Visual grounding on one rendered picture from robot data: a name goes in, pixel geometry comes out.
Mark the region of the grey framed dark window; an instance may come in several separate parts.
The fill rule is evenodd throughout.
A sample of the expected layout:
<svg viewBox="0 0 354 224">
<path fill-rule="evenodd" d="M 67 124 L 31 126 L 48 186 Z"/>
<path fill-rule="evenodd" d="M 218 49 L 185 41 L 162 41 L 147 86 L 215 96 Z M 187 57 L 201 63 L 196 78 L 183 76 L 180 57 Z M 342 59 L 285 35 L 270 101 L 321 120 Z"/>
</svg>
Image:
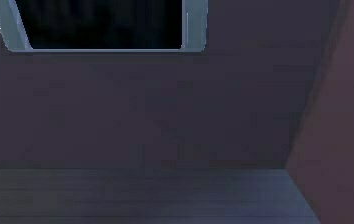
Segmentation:
<svg viewBox="0 0 354 224">
<path fill-rule="evenodd" d="M 201 52 L 208 0 L 0 0 L 14 53 Z"/>
</svg>

